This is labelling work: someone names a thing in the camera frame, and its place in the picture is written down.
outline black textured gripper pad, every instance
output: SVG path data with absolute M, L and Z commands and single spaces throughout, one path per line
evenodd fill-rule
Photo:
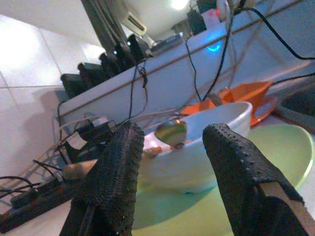
M 254 218 L 259 215 L 255 212 L 259 199 L 254 187 L 260 183 L 278 182 L 291 200 L 304 203 L 282 172 L 251 141 L 230 130 L 226 124 L 206 127 L 203 144 L 236 236 L 249 235 L 244 230 L 255 223 Z
M 87 174 L 73 205 L 93 205 L 101 235 L 130 236 L 133 224 L 143 131 L 125 123 Z

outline air conditioner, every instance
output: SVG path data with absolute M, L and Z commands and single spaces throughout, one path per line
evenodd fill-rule
M 144 24 L 135 16 L 136 13 L 123 0 L 116 0 L 118 19 L 121 24 L 126 26 L 137 35 L 143 36 L 147 32 Z

